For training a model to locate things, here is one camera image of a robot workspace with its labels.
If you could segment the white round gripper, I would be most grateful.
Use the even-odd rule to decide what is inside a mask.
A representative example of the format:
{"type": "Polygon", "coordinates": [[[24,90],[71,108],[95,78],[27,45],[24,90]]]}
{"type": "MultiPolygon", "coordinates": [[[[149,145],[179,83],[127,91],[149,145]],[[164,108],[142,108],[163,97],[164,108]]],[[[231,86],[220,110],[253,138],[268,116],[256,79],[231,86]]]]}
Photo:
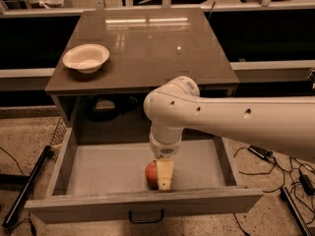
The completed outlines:
{"type": "Polygon", "coordinates": [[[161,192],[168,192],[171,187],[174,162],[170,157],[179,151],[182,137],[179,136],[175,142],[170,144],[159,142],[153,135],[150,135],[150,147],[157,160],[157,185],[161,192]]]}

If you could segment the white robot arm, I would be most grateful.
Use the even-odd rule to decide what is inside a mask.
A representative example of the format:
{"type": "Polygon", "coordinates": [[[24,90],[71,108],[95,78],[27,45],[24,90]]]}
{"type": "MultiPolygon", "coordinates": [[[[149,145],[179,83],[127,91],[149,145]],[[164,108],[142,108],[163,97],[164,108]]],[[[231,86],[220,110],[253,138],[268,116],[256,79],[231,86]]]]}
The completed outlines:
{"type": "Polygon", "coordinates": [[[193,129],[312,161],[315,158],[315,97],[206,98],[181,76],[144,100],[151,120],[151,150],[169,172],[183,130],[193,129]]]}

